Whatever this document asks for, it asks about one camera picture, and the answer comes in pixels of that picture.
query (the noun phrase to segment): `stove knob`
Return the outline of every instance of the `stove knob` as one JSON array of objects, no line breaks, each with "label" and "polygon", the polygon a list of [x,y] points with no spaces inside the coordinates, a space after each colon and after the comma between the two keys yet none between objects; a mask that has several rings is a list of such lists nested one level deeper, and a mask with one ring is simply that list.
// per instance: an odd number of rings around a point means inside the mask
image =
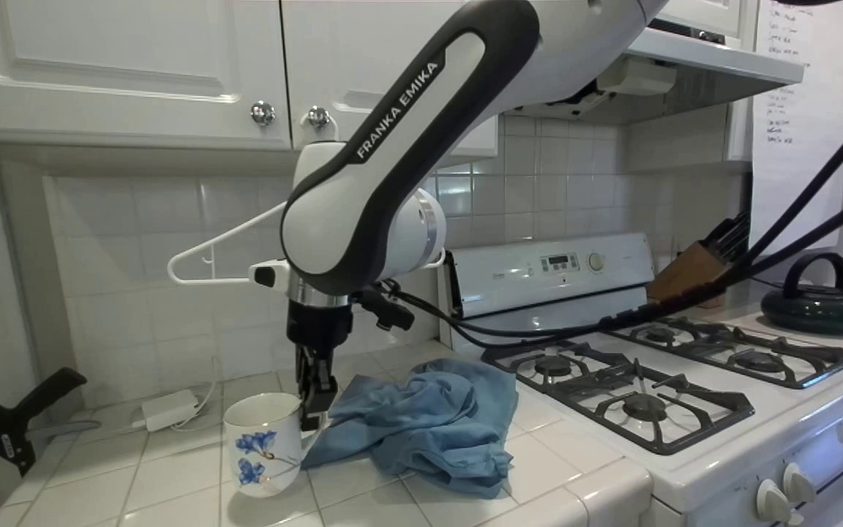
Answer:
[{"label": "stove knob", "polygon": [[805,475],[796,464],[788,464],[788,467],[785,467],[785,471],[780,471],[780,488],[785,488],[785,494],[788,494],[793,503],[801,503],[801,500],[814,500],[814,499],[815,499],[814,484],[808,480],[808,475]]},{"label": "stove knob", "polygon": [[776,487],[776,480],[763,480],[754,488],[754,515],[763,522],[780,522],[788,525],[793,519],[793,503],[791,499],[780,494],[780,488]]}]

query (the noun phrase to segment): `stove top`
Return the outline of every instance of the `stove top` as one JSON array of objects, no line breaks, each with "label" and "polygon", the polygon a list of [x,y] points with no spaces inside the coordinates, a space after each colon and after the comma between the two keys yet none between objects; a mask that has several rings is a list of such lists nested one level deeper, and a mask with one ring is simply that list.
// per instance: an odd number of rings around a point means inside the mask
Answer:
[{"label": "stove top", "polygon": [[716,323],[659,319],[616,336],[788,389],[808,389],[843,371],[843,348],[799,345]]},{"label": "stove top", "polygon": [[652,453],[675,453],[753,415],[741,393],[712,393],[589,344],[485,348],[483,360]]}]

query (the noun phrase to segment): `robotic arm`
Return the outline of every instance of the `robotic arm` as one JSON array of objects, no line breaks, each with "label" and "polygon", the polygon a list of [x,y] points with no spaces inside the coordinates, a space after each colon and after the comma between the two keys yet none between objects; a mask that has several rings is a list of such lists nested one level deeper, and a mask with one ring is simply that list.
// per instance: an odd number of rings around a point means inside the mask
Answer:
[{"label": "robotic arm", "polygon": [[303,427],[315,427],[337,396],[331,360],[351,332],[351,300],[444,247],[444,213],[416,188],[431,168],[480,121],[583,92],[663,2],[469,0],[347,143],[300,150],[280,247],[293,267],[287,336]]}]

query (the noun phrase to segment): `black cable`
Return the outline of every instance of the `black cable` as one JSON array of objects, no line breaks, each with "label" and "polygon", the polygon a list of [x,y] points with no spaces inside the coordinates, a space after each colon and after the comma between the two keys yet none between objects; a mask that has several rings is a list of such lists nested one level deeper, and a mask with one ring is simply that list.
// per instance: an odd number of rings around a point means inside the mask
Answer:
[{"label": "black cable", "polygon": [[843,210],[837,210],[833,216],[827,216],[826,224],[818,224],[814,232],[808,232],[805,238],[793,241],[791,247],[779,248],[776,254],[766,254],[760,257],[754,267],[750,267],[745,272],[738,272],[738,276],[722,276],[716,281],[709,281],[709,285],[698,285],[681,295],[673,295],[662,304],[643,304],[643,308],[634,308],[634,310],[622,310],[616,317],[602,317],[599,323],[594,326],[572,326],[572,329],[549,329],[549,332],[492,332],[492,329],[477,329],[477,326],[469,326],[469,323],[460,323],[452,317],[444,317],[438,308],[432,308],[431,303],[417,300],[417,295],[410,295],[410,292],[400,292],[397,288],[388,288],[387,292],[447,323],[460,336],[472,341],[474,345],[485,348],[483,341],[474,341],[469,332],[477,332],[477,333],[488,333],[488,336],[517,336],[520,344],[517,345],[493,345],[488,344],[488,348],[520,348],[520,345],[542,345],[542,344],[556,344],[556,341],[571,341],[571,336],[586,336],[586,333],[597,333],[597,332],[619,332],[619,329],[630,329],[630,326],[638,326],[638,323],[652,323],[659,317],[671,317],[671,314],[678,314],[678,310],[687,310],[706,300],[714,300],[720,292],[725,292],[725,288],[731,285],[741,285],[763,269],[773,269],[779,267],[780,260],[791,260],[796,257],[799,251],[805,251],[810,244],[827,238],[832,232],[837,232],[843,226]]},{"label": "black cable", "polygon": [[735,267],[725,276],[741,276],[750,269],[754,257],[760,257],[770,244],[801,213],[801,207],[827,185],[827,180],[840,169],[843,165],[843,143],[833,150],[833,156],[826,162],[826,168],[805,185],[805,190],[791,203],[791,207],[763,232],[763,238],[735,260]]}]

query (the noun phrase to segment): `gas stove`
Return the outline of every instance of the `gas stove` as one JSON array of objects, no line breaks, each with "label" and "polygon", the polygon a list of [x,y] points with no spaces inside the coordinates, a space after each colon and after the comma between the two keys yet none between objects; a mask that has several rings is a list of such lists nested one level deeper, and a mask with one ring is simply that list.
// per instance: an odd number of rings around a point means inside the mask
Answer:
[{"label": "gas stove", "polygon": [[652,453],[675,453],[753,415],[741,393],[712,393],[589,344],[485,348],[483,360]]},{"label": "gas stove", "polygon": [[616,336],[788,389],[808,389],[843,371],[843,348],[791,344],[720,323],[659,319]]},{"label": "gas stove", "polygon": [[[638,308],[649,278],[638,234],[492,247],[452,251],[438,300],[480,329],[537,332]],[[843,522],[843,341],[745,317],[671,319],[543,348],[483,351],[451,329],[442,344],[514,371],[524,406],[556,406],[583,442],[643,469],[641,525]]]}]

